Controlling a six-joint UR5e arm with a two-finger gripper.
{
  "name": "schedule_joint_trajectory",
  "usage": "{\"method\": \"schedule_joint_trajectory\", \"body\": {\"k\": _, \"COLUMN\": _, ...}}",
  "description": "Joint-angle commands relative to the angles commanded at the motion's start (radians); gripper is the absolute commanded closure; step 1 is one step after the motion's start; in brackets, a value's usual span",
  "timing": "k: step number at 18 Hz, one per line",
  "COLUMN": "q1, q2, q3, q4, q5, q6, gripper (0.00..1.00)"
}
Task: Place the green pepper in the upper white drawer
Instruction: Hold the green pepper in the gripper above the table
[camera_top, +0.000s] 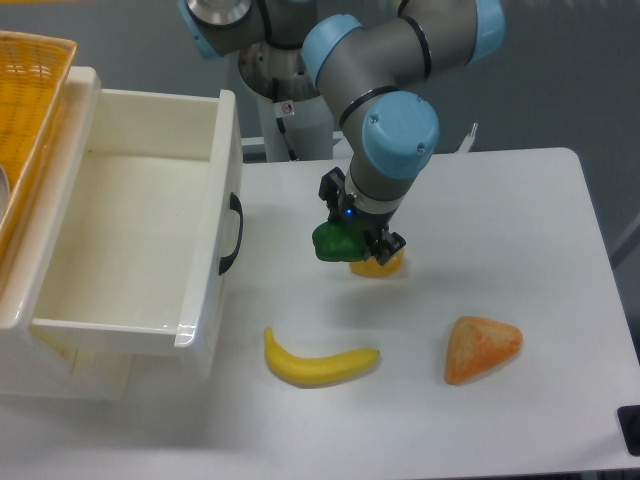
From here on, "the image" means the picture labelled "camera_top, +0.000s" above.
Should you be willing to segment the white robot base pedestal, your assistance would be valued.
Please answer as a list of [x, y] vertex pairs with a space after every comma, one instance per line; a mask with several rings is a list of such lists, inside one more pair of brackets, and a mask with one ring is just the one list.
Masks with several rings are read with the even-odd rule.
[[334, 118], [299, 49], [255, 43], [239, 53], [238, 70], [257, 102], [267, 161], [333, 156]]

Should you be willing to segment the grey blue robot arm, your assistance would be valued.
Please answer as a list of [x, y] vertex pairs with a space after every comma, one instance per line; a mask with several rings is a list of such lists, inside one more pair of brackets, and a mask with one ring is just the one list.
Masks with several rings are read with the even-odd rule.
[[325, 174], [329, 215], [312, 235], [325, 262], [386, 264], [404, 248], [389, 223], [437, 146], [433, 107], [413, 84], [495, 52], [505, 35], [498, 1], [401, 1], [366, 28], [353, 15], [320, 19], [312, 1], [182, 1], [206, 58], [255, 52], [254, 90], [275, 102], [321, 97], [348, 141], [347, 170]]

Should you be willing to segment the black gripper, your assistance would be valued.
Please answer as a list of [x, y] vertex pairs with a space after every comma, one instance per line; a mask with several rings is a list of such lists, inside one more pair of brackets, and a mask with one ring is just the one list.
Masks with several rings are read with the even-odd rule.
[[373, 258], [378, 265], [386, 265], [405, 246], [406, 240], [389, 230], [389, 222], [399, 208], [397, 202], [366, 203], [360, 206], [357, 198], [344, 191], [345, 174], [335, 167], [322, 176], [319, 197], [329, 211], [328, 221], [343, 223], [365, 232], [365, 259]]

